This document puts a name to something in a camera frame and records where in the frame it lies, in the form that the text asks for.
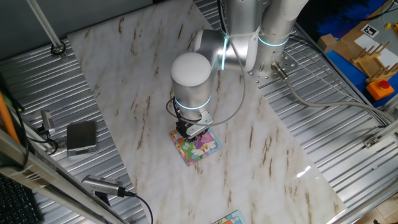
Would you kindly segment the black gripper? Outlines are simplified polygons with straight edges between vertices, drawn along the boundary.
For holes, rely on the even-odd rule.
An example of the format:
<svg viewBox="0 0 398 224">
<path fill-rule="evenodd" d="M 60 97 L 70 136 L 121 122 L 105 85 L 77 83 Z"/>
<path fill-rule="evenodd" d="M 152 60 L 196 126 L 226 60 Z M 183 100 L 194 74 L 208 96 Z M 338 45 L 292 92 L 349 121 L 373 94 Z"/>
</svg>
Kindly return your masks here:
<svg viewBox="0 0 398 224">
<path fill-rule="evenodd" d="M 194 137 L 189 136 L 189 135 L 183 135 L 182 137 L 183 137 L 183 139 L 184 139 L 185 142 L 195 142 L 195 141 L 197 141 L 197 140 L 200 140 L 201 138 L 202 138 L 202 139 L 207 139 L 208 136 L 209 136 L 209 134 L 208 134 L 208 129 L 206 129 L 206 130 L 200 132 L 199 134 L 197 134 L 197 135 L 194 136 Z"/>
</svg>

